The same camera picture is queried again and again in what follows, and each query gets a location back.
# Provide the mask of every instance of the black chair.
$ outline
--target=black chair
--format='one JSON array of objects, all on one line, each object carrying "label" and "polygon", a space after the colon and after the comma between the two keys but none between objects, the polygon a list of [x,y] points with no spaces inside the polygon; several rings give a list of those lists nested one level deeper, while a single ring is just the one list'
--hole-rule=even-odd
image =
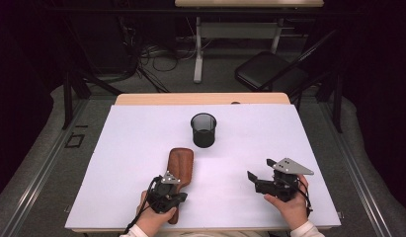
[{"label": "black chair", "polygon": [[309,75],[299,66],[337,34],[332,31],[292,62],[262,51],[235,69],[235,79],[254,92],[284,92],[299,109],[302,92],[327,78],[331,69]]}]

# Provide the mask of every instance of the person's left hand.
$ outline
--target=person's left hand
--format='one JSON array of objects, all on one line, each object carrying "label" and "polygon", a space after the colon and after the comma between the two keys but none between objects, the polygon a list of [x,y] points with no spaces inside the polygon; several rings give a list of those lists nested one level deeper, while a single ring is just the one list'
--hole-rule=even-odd
[{"label": "person's left hand", "polygon": [[[144,198],[146,197],[147,191],[143,191],[141,193],[141,201],[137,207],[136,214],[140,211],[140,208],[144,202]],[[172,207],[166,213],[156,213],[147,202],[145,204],[145,210],[141,213],[140,217],[135,223],[140,229],[146,233],[147,236],[152,237],[154,236],[162,227],[162,225],[170,220],[172,216],[175,214],[177,207]]]}]

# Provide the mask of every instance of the silver metal bracket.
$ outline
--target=silver metal bracket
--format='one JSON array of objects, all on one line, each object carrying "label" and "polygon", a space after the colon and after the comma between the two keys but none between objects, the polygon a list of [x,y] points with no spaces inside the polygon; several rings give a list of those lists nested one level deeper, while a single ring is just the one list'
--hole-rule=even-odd
[{"label": "silver metal bracket", "polygon": [[313,171],[305,168],[304,166],[289,158],[284,158],[282,161],[274,164],[273,168],[285,174],[314,175]]},{"label": "silver metal bracket", "polygon": [[178,185],[181,183],[181,180],[178,180],[175,176],[173,176],[169,171],[166,171],[165,175],[161,181],[162,184],[171,184],[171,185]]}]

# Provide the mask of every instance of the wooden desk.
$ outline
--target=wooden desk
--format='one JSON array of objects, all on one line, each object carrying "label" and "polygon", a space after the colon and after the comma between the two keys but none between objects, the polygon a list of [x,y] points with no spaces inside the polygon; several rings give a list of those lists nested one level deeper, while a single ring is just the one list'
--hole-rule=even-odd
[{"label": "wooden desk", "polygon": [[[190,120],[217,119],[210,148],[192,142]],[[112,106],[65,228],[122,232],[135,215],[141,191],[166,171],[174,147],[194,150],[191,183],[179,222],[161,231],[283,230],[280,213],[255,193],[247,171],[270,180],[267,158],[290,157],[315,174],[307,177],[319,228],[339,226],[335,206],[298,113],[283,93],[120,95]]]},{"label": "wooden desk", "polygon": [[[312,8],[322,7],[323,0],[175,0],[177,7],[193,8]],[[283,20],[274,23],[202,23],[196,22],[196,69],[194,82],[201,83],[203,76],[202,38],[221,39],[272,39],[271,52],[275,53],[280,40]]]}]

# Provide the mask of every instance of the gray carpet floor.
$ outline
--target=gray carpet floor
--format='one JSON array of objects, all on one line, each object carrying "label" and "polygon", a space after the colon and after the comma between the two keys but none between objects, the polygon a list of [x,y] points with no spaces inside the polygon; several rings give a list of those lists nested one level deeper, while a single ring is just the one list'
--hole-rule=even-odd
[{"label": "gray carpet floor", "polygon": [[[282,39],[279,54],[288,58],[294,57],[302,47],[299,41],[300,39]],[[150,59],[144,67],[171,92],[247,92],[245,87],[233,79],[233,69],[249,56],[269,46],[269,43],[264,41],[212,42],[204,52],[203,82],[200,84],[193,82],[195,62],[192,59],[180,60],[177,63],[162,56]],[[112,85],[128,93],[155,92],[148,81],[137,75]],[[62,88],[57,88],[52,93],[54,109],[48,123],[0,197],[0,236],[81,236],[64,229],[64,224],[110,106],[115,101],[115,97],[105,90],[92,84],[90,88],[93,92],[90,100],[81,101],[74,98],[77,103],[77,116],[74,123],[63,132]],[[406,236],[406,211],[392,197],[366,157],[354,105],[348,100],[343,101],[342,134],[335,132],[329,122],[331,105],[317,103],[310,92],[307,92],[299,112],[336,209],[344,215],[341,219],[342,226],[323,233],[326,236]],[[72,143],[76,143],[74,140],[68,140],[72,134],[83,135],[80,147],[70,147]],[[384,220],[389,234],[381,235],[379,227],[373,223],[372,216],[375,212],[369,213],[366,201],[355,184],[355,177],[350,173],[346,162],[347,152],[341,148],[341,138],[349,148],[348,153],[354,157],[372,194],[378,215]],[[52,162],[47,161],[49,157],[53,158]],[[49,172],[41,173],[45,166]],[[39,177],[42,182],[35,182]],[[38,192],[27,192],[29,187],[35,187]],[[24,200],[25,197],[29,197],[31,201]],[[285,233],[281,232],[274,234],[285,236]],[[93,233],[90,236],[116,234]]]}]

